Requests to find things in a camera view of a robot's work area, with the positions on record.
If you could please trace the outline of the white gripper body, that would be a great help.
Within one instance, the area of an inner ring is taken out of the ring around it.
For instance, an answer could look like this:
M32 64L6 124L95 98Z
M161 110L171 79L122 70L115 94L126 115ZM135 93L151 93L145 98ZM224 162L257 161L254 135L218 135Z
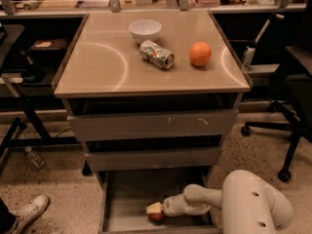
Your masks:
M170 196L163 202L163 212L165 216L184 215L189 210L189 204L182 194Z

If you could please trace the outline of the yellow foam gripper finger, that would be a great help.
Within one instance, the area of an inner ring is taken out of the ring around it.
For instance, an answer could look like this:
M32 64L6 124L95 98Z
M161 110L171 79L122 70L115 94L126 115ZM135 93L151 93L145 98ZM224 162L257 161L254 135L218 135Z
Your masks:
M163 211L163 204L160 202L151 204L146 207L146 213L148 215L160 214Z

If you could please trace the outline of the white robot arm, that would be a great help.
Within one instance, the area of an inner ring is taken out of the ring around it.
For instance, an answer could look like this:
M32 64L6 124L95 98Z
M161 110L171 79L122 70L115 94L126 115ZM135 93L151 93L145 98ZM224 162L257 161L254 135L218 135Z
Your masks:
M221 190L189 184L181 194L148 206L146 214L157 221L164 216L203 215L211 207L222 211L223 234L276 234L293 220L289 199L245 170L231 172Z

